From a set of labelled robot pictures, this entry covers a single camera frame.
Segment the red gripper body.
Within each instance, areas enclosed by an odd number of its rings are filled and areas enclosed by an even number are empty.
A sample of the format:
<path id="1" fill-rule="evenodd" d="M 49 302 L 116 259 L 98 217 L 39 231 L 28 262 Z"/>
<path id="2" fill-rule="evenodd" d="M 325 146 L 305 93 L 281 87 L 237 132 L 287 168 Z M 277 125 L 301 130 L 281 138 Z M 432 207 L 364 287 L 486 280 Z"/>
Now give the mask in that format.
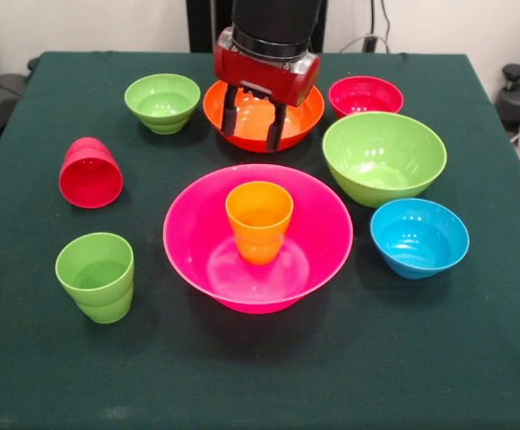
<path id="1" fill-rule="evenodd" d="M 319 67 L 319 57 L 310 52 L 293 61 L 250 56 L 236 44 L 232 27 L 221 32 L 213 50 L 213 68 L 220 80 L 259 91 L 274 102 L 294 107 L 308 96 Z"/>

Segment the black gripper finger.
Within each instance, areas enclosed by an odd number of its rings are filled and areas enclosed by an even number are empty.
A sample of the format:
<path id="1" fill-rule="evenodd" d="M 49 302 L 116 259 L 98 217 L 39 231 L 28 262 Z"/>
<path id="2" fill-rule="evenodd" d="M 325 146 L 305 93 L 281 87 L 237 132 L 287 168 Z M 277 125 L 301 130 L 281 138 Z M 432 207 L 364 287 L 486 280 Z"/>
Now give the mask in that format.
<path id="1" fill-rule="evenodd" d="M 235 105 L 236 96 L 238 94 L 238 87 L 234 85 L 228 85 L 224 101 L 223 111 L 221 120 L 221 132 L 225 136 L 232 136 L 235 131 L 238 109 Z"/>
<path id="2" fill-rule="evenodd" d="M 286 105 L 275 101 L 272 104 L 274 106 L 274 120 L 268 128 L 266 137 L 266 150 L 268 152 L 279 150 L 286 118 Z"/>

